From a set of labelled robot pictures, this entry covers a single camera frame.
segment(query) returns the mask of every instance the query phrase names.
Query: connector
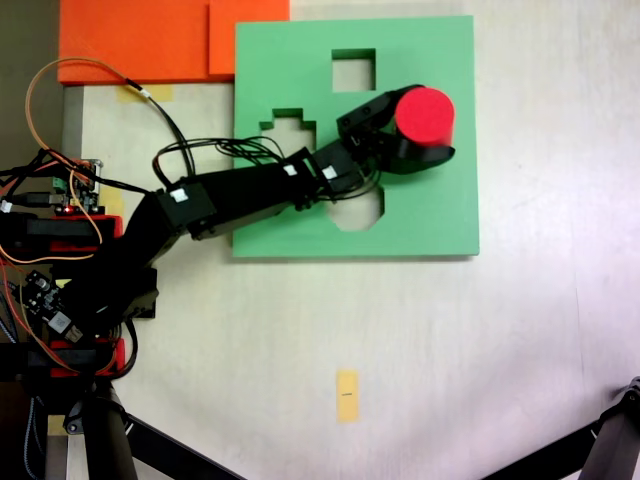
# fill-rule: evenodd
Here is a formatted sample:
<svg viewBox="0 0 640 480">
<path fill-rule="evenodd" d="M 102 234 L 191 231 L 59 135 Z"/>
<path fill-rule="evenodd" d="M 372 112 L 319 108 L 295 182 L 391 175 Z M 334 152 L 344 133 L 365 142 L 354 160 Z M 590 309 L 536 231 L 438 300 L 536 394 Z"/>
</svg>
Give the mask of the connector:
<svg viewBox="0 0 640 480">
<path fill-rule="evenodd" d="M 49 192 L 30 192 L 14 195 L 12 200 L 23 207 L 47 208 L 64 204 L 64 195 Z"/>
<path fill-rule="evenodd" d="M 0 212 L 9 213 L 9 212 L 11 212 L 11 207 L 12 206 L 13 206 L 13 203 L 7 202 L 6 200 L 3 200 L 2 203 L 0 203 Z"/>
<path fill-rule="evenodd" d="M 142 95 L 144 98 L 151 98 L 151 93 L 148 90 L 145 90 L 144 88 L 142 88 L 142 85 L 140 85 L 139 83 L 134 82 L 130 78 L 127 78 L 125 81 L 127 82 L 128 85 L 130 85 L 135 90 L 137 90 L 138 93 Z"/>
</svg>

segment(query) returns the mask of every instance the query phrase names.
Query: white sticker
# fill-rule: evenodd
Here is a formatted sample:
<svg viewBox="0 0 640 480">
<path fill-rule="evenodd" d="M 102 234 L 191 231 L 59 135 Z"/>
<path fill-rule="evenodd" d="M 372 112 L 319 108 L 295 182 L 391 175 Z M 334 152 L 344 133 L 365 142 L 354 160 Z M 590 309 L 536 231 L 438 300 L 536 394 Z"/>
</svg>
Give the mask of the white sticker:
<svg viewBox="0 0 640 480">
<path fill-rule="evenodd" d="M 169 195 L 173 197 L 176 203 L 184 202 L 185 200 L 189 200 L 189 196 L 187 192 L 184 191 L 184 188 L 179 188 L 174 190 L 173 192 L 169 192 Z"/>
<path fill-rule="evenodd" d="M 284 171 L 287 172 L 290 177 L 293 177 L 294 175 L 298 174 L 298 171 L 296 170 L 296 167 L 294 167 L 293 165 L 285 165 L 284 166 Z"/>
<path fill-rule="evenodd" d="M 327 180 L 334 179 L 338 176 L 338 174 L 336 173 L 336 169 L 331 165 L 329 165 L 327 168 L 323 168 L 322 173 L 324 173 L 324 176 Z"/>
<path fill-rule="evenodd" d="M 2 203 L 0 203 L 0 212 L 9 213 L 9 212 L 11 212 L 11 207 L 12 206 L 13 206 L 13 203 L 7 202 L 6 200 L 3 200 Z"/>
<path fill-rule="evenodd" d="M 71 319 L 62 312 L 56 313 L 49 321 L 49 326 L 58 333 L 64 332 L 65 328 L 67 328 L 70 324 Z"/>
</svg>

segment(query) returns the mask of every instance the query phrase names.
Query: yellow tape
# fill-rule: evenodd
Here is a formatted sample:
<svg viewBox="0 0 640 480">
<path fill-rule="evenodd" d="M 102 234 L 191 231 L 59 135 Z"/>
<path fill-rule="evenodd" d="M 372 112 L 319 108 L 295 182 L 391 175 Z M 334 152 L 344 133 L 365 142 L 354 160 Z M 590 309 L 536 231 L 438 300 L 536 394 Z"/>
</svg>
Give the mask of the yellow tape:
<svg viewBox="0 0 640 480">
<path fill-rule="evenodd" d="M 338 402 L 338 422 L 358 421 L 358 372 L 355 370 L 338 370 L 336 375 L 336 392 Z"/>
<path fill-rule="evenodd" d="M 49 415 L 47 418 L 47 435 L 50 437 L 66 437 L 67 431 L 64 429 L 64 415 Z"/>
<path fill-rule="evenodd" d="M 124 216 L 124 199 L 122 192 L 109 185 L 100 185 L 100 205 L 105 208 L 107 215 Z"/>
<path fill-rule="evenodd" d="M 156 102 L 173 101 L 173 85 L 142 85 Z M 137 93 L 129 85 L 116 87 L 116 100 L 118 103 L 146 102 L 147 99 Z"/>
</svg>

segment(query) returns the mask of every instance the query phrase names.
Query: square hole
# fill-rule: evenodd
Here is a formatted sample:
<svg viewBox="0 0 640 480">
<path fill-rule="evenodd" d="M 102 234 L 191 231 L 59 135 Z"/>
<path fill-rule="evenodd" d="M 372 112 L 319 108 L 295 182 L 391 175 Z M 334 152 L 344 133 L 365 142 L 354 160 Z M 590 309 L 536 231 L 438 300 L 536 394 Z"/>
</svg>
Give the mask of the square hole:
<svg viewBox="0 0 640 480">
<path fill-rule="evenodd" d="M 260 130 L 262 136 L 278 144 L 285 157 L 303 147 L 310 152 L 316 149 L 316 122 L 305 120 L 301 108 L 274 108 L 273 118 L 260 122 Z M 269 141 L 262 143 L 272 150 L 275 147 Z"/>
<path fill-rule="evenodd" d="M 376 89 L 376 51 L 373 48 L 332 50 L 334 92 Z"/>
</svg>

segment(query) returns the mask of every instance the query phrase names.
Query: cable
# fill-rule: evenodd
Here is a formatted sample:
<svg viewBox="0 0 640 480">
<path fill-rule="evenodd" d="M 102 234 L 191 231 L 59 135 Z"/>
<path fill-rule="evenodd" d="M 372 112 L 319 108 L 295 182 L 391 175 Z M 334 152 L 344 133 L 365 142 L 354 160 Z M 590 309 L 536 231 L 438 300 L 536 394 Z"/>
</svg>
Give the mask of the cable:
<svg viewBox="0 0 640 480">
<path fill-rule="evenodd" d="M 16 180 L 14 182 L 12 182 L 11 187 L 9 188 L 9 191 L 7 192 L 7 194 L 5 195 L 5 198 L 7 199 L 11 199 L 11 197 L 13 196 L 13 194 L 15 193 L 16 189 L 20 186 L 20 184 L 22 182 L 25 181 L 25 179 L 27 178 L 27 174 L 29 172 L 29 170 L 31 168 L 35 169 L 36 166 L 41 166 L 42 164 L 42 160 L 44 160 L 44 157 L 47 156 L 47 152 L 46 150 L 43 150 L 42 148 L 40 150 L 38 150 L 38 154 L 35 156 L 35 158 L 33 160 L 31 160 L 31 162 L 27 165 L 27 168 L 25 169 L 25 171 L 20 174 Z"/>
<path fill-rule="evenodd" d="M 87 217 L 87 220 L 89 220 L 89 223 L 91 223 L 91 226 L 95 229 L 96 233 L 98 234 L 98 244 L 102 245 L 102 233 L 100 232 L 100 229 L 98 228 L 98 225 L 96 225 L 96 222 L 93 221 L 93 218 L 91 218 L 91 215 L 89 215 L 89 213 L 87 213 L 85 208 L 80 203 L 80 200 L 78 200 L 78 196 L 76 195 L 76 191 L 75 191 L 75 188 L 73 186 L 73 178 L 74 178 L 74 176 L 75 176 L 75 173 L 74 173 L 73 170 L 71 170 L 71 173 L 69 175 L 69 190 L 71 190 L 71 195 L 73 196 L 73 199 L 78 204 L 78 207 L 80 208 L 80 210 L 82 211 L 84 216 Z M 44 262 L 46 260 L 87 260 L 87 259 L 93 257 L 93 253 L 92 253 L 90 255 L 83 255 L 81 257 L 56 257 L 56 256 L 52 256 L 52 257 L 34 258 L 33 260 L 19 260 L 17 258 L 13 258 L 11 255 L 9 255 L 1 246 L 0 246 L 0 253 L 3 256 L 5 256 L 6 258 L 8 258 L 9 260 L 11 260 L 12 262 L 20 263 L 20 264 L 23 264 L 23 265 L 31 264 L 31 263 Z"/>
<path fill-rule="evenodd" d="M 196 174 L 196 164 L 193 159 L 193 152 L 187 143 L 186 138 L 173 121 L 173 119 L 169 116 L 169 114 L 162 108 L 158 102 L 156 102 L 153 98 L 149 97 L 149 101 L 156 107 L 160 115 L 165 119 L 165 121 L 169 124 L 169 128 L 171 132 L 176 137 L 177 143 L 180 145 L 180 150 L 182 152 L 182 157 L 184 158 L 185 165 L 187 167 L 187 175 L 193 176 Z"/>
<path fill-rule="evenodd" d="M 20 326 L 29 334 L 33 337 L 33 339 L 38 343 L 38 345 L 40 345 L 40 347 L 44 350 L 44 352 L 49 356 L 49 358 L 51 358 L 55 363 L 57 363 L 58 365 L 60 365 L 62 368 L 66 368 L 67 370 L 71 370 L 72 372 L 77 372 L 77 370 L 72 369 L 71 367 L 69 367 L 69 365 L 67 365 L 66 363 L 64 363 L 60 357 L 58 357 L 55 352 L 53 352 L 53 350 L 49 349 L 49 347 L 47 347 L 47 345 L 38 338 L 38 336 L 33 332 L 33 330 L 31 329 L 31 327 L 28 324 L 28 320 L 27 320 L 27 315 L 26 315 L 26 311 L 24 308 L 24 303 L 22 302 L 22 283 L 20 283 L 20 307 L 22 308 L 22 314 L 24 315 L 24 319 L 25 322 L 27 322 L 25 324 L 25 322 L 22 321 L 22 319 L 20 318 L 20 315 L 18 315 L 18 312 L 15 309 L 15 306 L 13 305 L 13 300 L 11 299 L 11 294 L 9 293 L 9 282 L 7 279 L 7 269 L 4 266 L 4 263 L 0 262 L 0 267 L 2 268 L 2 277 L 4 280 L 4 289 L 5 289 L 5 294 L 6 294 L 6 299 L 7 302 L 9 304 L 9 308 L 11 309 L 11 313 L 13 314 L 13 317 L 16 319 L 16 321 L 20 324 Z"/>
<path fill-rule="evenodd" d="M 56 165 L 56 163 L 57 163 L 57 161 L 52 161 L 52 162 L 46 163 L 46 164 L 36 168 L 33 172 L 27 173 L 27 176 L 32 176 L 35 172 L 40 172 L 40 171 L 44 170 L 45 168 L 51 167 L 52 165 Z M 24 169 L 27 172 L 28 172 L 29 169 L 33 169 L 31 164 L 25 165 L 24 167 L 16 167 L 16 168 Z M 0 181 L 0 183 L 2 183 L 2 185 L 3 185 L 2 188 L 0 188 L 0 196 L 4 195 L 4 192 L 9 190 L 11 188 L 11 186 L 14 185 L 15 182 L 17 182 L 17 181 L 18 181 L 18 175 L 13 175 L 6 182 Z"/>
<path fill-rule="evenodd" d="M 2 329 L 2 332 L 7 336 L 7 338 L 9 339 L 9 341 L 11 343 L 17 343 L 16 339 L 9 332 L 9 329 L 7 328 L 7 326 L 4 323 L 4 320 L 2 320 L 2 319 L 0 319 L 0 329 Z"/>
<path fill-rule="evenodd" d="M 182 150 L 182 154 L 183 154 L 183 157 L 184 157 L 184 160 L 185 160 L 185 165 L 187 167 L 187 175 L 188 176 L 195 175 L 195 161 L 193 159 L 193 154 L 191 152 L 191 149 L 187 145 L 184 135 L 182 134 L 182 132 L 180 131 L 180 129 L 178 128 L 176 123 L 173 121 L 171 116 L 151 97 L 151 94 L 147 90 L 142 88 L 142 86 L 139 85 L 137 82 L 134 82 L 133 80 L 128 78 L 126 75 L 124 75 L 122 72 L 120 72 L 119 70 L 117 70 L 113 66 L 109 65 L 108 63 L 105 63 L 105 62 L 103 62 L 101 60 L 98 60 L 98 59 L 95 59 L 95 58 L 90 58 L 90 57 L 63 57 L 63 58 L 59 58 L 57 60 L 54 60 L 54 61 L 48 63 L 44 67 L 42 67 L 35 74 L 33 79 L 31 80 L 31 83 L 29 84 L 29 88 L 27 89 L 27 95 L 26 95 L 26 98 L 25 98 L 24 110 L 25 110 L 25 116 L 27 118 L 27 124 L 29 126 L 29 130 L 31 131 L 31 135 L 33 135 L 33 138 L 38 143 L 38 145 L 40 145 L 40 147 L 42 149 L 44 149 L 47 152 L 49 152 L 50 155 L 52 155 L 54 158 L 59 160 L 61 163 L 65 164 L 67 167 L 73 168 L 73 165 L 71 164 L 71 162 L 69 161 L 69 159 L 67 157 L 65 157 L 61 153 L 56 152 L 51 147 L 49 147 L 42 140 L 42 138 L 38 135 L 38 132 L 36 131 L 36 128 L 35 128 L 35 126 L 33 124 L 33 117 L 32 117 L 32 114 L 31 114 L 31 100 L 32 100 L 32 97 L 33 97 L 33 91 L 34 91 L 36 85 L 38 84 L 38 81 L 40 80 L 40 78 L 47 71 L 49 71 L 51 68 L 53 68 L 54 66 L 56 66 L 58 64 L 62 64 L 62 63 L 68 63 L 68 62 L 92 63 L 94 65 L 98 65 L 98 66 L 100 66 L 102 68 L 105 68 L 106 70 L 109 70 L 110 72 L 115 74 L 117 77 L 120 77 L 120 79 L 123 81 L 123 83 L 126 83 L 127 85 L 130 85 L 140 95 L 145 97 L 156 108 L 156 110 L 160 113 L 160 115 L 164 118 L 164 120 L 169 125 L 169 129 L 171 130 L 171 132 L 176 137 L 176 140 L 178 141 L 178 144 L 180 145 L 180 150 Z M 96 175 L 93 175 L 93 179 L 95 181 L 98 181 L 97 180 L 98 178 L 99 177 L 97 177 Z M 110 186 L 113 186 L 115 188 L 123 188 L 125 190 L 132 190 L 132 191 L 136 191 L 138 193 L 148 193 L 144 189 L 141 189 L 141 188 L 138 188 L 138 187 L 133 187 L 131 185 L 127 185 L 127 184 L 122 183 L 122 182 L 117 182 L 117 181 L 109 181 L 109 182 L 107 182 L 104 179 L 100 179 L 100 181 L 101 181 L 101 183 L 104 183 L 105 185 L 110 185 Z"/>
<path fill-rule="evenodd" d="M 261 140 L 268 140 L 272 142 L 278 153 L 272 151 L 270 148 L 261 143 Z M 280 146 L 269 137 L 249 137 L 244 139 L 236 138 L 195 138 L 191 140 L 185 140 L 186 146 L 189 150 L 200 147 L 215 147 L 218 152 L 223 155 L 235 158 L 243 158 L 250 161 L 254 165 L 262 165 L 263 160 L 271 160 L 278 163 L 285 163 L 284 154 Z M 184 144 L 182 142 L 174 142 L 158 151 L 156 156 L 151 161 L 151 165 L 154 173 L 158 179 L 168 189 L 173 187 L 173 183 L 166 177 L 160 168 L 160 157 L 166 153 L 175 152 L 181 150 Z"/>
<path fill-rule="evenodd" d="M 138 358 L 138 335 L 136 334 L 136 329 L 133 326 L 133 320 L 129 319 L 124 322 L 127 330 L 129 330 L 129 334 L 131 335 L 131 356 L 129 360 L 127 360 L 126 365 L 122 368 L 122 370 L 114 373 L 109 376 L 110 380 L 117 380 L 118 378 L 122 378 L 127 375 L 136 364 L 136 360 Z"/>
<path fill-rule="evenodd" d="M 11 286 L 11 288 L 15 288 L 15 285 L 12 284 L 11 282 L 9 282 L 9 285 Z M 4 310 L 7 316 L 7 319 L 9 320 L 7 328 L 10 330 L 11 336 L 17 340 L 19 337 L 18 337 L 18 328 L 16 327 L 16 321 L 13 318 L 13 314 L 11 313 L 11 310 L 9 310 L 9 305 L 7 305 L 7 299 L 4 298 L 3 293 L 0 293 L 0 305 L 2 305 L 2 309 Z"/>
<path fill-rule="evenodd" d="M 98 370 L 96 372 L 96 375 L 102 375 L 107 373 L 111 367 L 113 367 L 113 364 L 116 363 L 116 358 L 118 357 L 115 346 L 113 348 L 113 354 L 111 355 L 111 360 L 109 360 L 109 363 L 107 363 L 107 365 L 105 365 L 103 368 L 101 368 L 100 370 Z"/>
<path fill-rule="evenodd" d="M 41 455 L 44 455 L 44 448 L 42 448 L 42 444 L 40 443 L 40 436 L 38 435 L 38 426 L 36 425 L 36 419 L 38 418 L 37 406 L 33 404 L 33 422 L 31 423 L 31 429 L 33 431 L 33 438 L 36 441 L 36 445 L 38 446 L 38 450 Z"/>
<path fill-rule="evenodd" d="M 24 112 L 25 112 L 25 116 L 27 117 L 27 124 L 29 125 L 29 130 L 31 131 L 31 135 L 33 135 L 33 138 L 38 143 L 38 145 L 40 145 L 40 147 L 45 150 L 50 150 L 50 147 L 46 143 L 44 143 L 42 138 L 40 138 L 40 135 L 38 135 L 38 132 L 36 131 L 35 126 L 33 125 L 33 118 L 31 116 L 31 98 L 33 96 L 33 90 L 38 84 L 38 81 L 40 80 L 40 78 L 45 73 L 47 73 L 50 69 L 52 69 L 54 66 L 58 64 L 68 63 L 68 62 L 93 63 L 94 65 L 99 65 L 100 67 L 105 68 L 106 70 L 109 70 L 110 72 L 114 73 L 116 76 L 120 77 L 123 80 L 123 82 L 127 81 L 127 77 L 123 73 L 116 70 L 114 67 L 112 67 L 108 63 L 105 63 L 101 60 L 97 60 L 95 58 L 90 58 L 90 57 L 58 58 L 57 60 L 47 63 L 44 67 L 38 70 L 38 73 L 34 75 L 33 79 L 31 80 L 31 83 L 29 84 L 29 88 L 27 89 L 27 95 L 24 102 Z"/>
<path fill-rule="evenodd" d="M 29 404 L 29 418 L 27 420 L 27 431 L 24 434 L 24 449 L 22 451 L 22 456 L 24 460 L 24 469 L 27 471 L 27 474 L 32 478 L 32 480 L 41 480 L 40 477 L 36 476 L 29 467 L 29 437 L 31 436 L 31 422 L 33 421 L 33 406 L 34 400 L 32 398 Z"/>
</svg>

